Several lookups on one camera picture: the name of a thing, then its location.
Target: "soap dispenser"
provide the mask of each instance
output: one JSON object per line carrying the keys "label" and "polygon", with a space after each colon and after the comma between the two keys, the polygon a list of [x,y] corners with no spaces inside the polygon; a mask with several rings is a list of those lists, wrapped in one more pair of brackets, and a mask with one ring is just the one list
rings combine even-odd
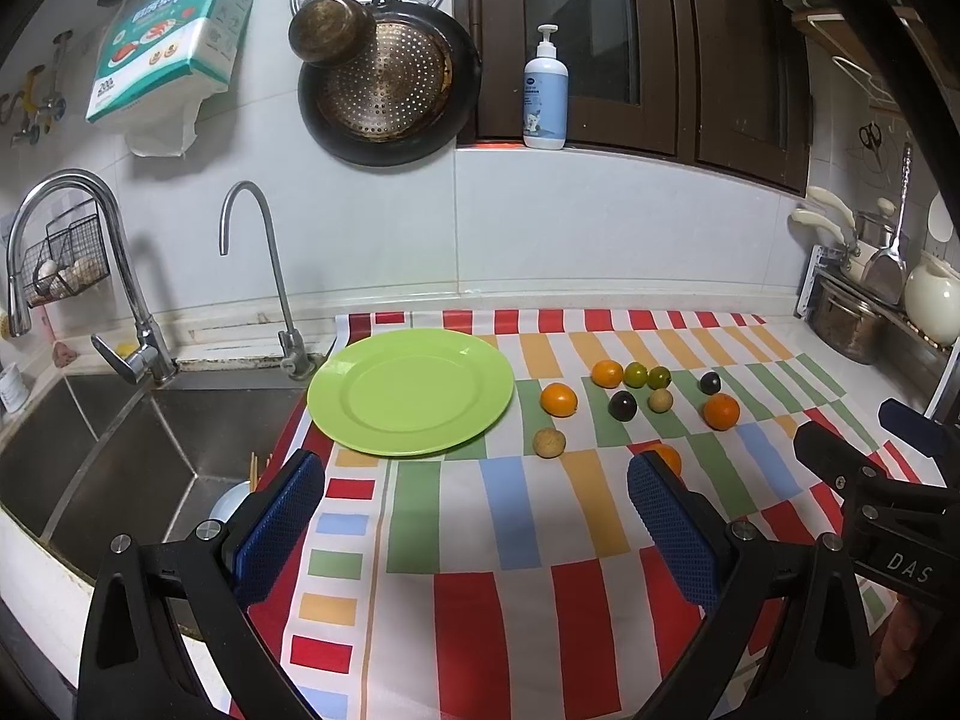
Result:
{"label": "soap dispenser", "polygon": [[536,47],[536,59],[523,71],[523,143],[530,148],[558,151],[566,143],[566,98],[569,76],[550,42],[555,23],[538,27],[544,40]]}

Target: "sink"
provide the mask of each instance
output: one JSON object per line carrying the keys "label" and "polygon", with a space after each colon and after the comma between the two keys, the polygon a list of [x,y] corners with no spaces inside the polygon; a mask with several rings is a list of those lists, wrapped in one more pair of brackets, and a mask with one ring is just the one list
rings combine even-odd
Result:
{"label": "sink", "polygon": [[[304,383],[278,368],[181,372],[163,388],[67,376],[0,451],[0,503],[93,581],[112,538],[177,541],[261,469]],[[175,615],[195,632],[186,604]]]}

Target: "metal bolt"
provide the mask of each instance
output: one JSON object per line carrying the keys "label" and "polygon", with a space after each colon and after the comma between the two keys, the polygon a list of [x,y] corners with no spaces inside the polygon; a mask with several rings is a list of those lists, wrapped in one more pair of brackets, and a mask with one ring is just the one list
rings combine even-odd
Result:
{"label": "metal bolt", "polygon": [[127,536],[126,533],[120,533],[120,536],[114,536],[113,541],[110,542],[110,552],[114,552],[119,555],[121,552],[126,552],[127,547],[131,545],[131,538]]}
{"label": "metal bolt", "polygon": [[197,538],[200,541],[211,541],[219,536],[221,528],[222,525],[215,519],[200,522],[200,525],[197,526]]}
{"label": "metal bolt", "polygon": [[743,520],[738,519],[737,522],[734,522],[730,526],[733,536],[736,536],[741,541],[753,541],[757,536],[757,528],[752,526],[749,522],[744,522]]}
{"label": "metal bolt", "polygon": [[843,549],[843,539],[837,536],[836,533],[824,533],[820,536],[820,540],[824,543],[824,547],[827,547],[830,552],[839,552]]}

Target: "white kettle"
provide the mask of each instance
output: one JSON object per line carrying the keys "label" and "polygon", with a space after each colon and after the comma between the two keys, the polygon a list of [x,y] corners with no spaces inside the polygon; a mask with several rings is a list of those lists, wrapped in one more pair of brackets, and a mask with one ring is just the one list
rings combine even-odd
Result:
{"label": "white kettle", "polygon": [[922,252],[904,288],[906,313],[931,341],[951,346],[960,335],[960,274]]}

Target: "chrome faucet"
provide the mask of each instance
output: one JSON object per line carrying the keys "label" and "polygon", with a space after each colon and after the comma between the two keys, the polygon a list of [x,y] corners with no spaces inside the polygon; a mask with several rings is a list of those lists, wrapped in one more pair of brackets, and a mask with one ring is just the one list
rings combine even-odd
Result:
{"label": "chrome faucet", "polygon": [[270,262],[274,266],[274,279],[277,281],[277,293],[280,295],[280,309],[283,312],[283,321],[287,324],[286,330],[281,330],[280,347],[283,349],[283,360],[280,367],[285,370],[291,379],[305,379],[311,375],[317,366],[309,358],[304,348],[304,338],[294,327],[294,319],[290,314],[290,304],[287,302],[287,290],[283,285],[283,271],[280,269],[280,255],[277,254],[277,237],[274,235],[274,219],[270,214],[270,206],[263,191],[253,181],[240,181],[233,185],[224,198],[224,206],[220,209],[220,256],[226,257],[230,249],[230,213],[233,211],[233,201],[244,189],[250,192],[260,206],[263,215],[263,226],[267,232],[267,249],[270,250]]}
{"label": "chrome faucet", "polygon": [[48,194],[61,189],[79,189],[97,203],[107,223],[107,235],[113,246],[113,256],[120,271],[124,292],[136,322],[136,338],[140,348],[123,358],[98,335],[90,336],[93,347],[110,366],[130,384],[138,384],[149,370],[157,384],[169,381],[176,374],[176,362],[170,356],[160,326],[154,319],[140,290],[140,282],[127,255],[127,235],[120,218],[117,198],[97,175],[87,170],[59,170],[48,175],[24,197],[13,220],[10,241],[7,243],[8,307],[10,308],[11,336],[19,337],[30,331],[30,306],[23,288],[20,265],[23,259],[23,231],[30,215]]}

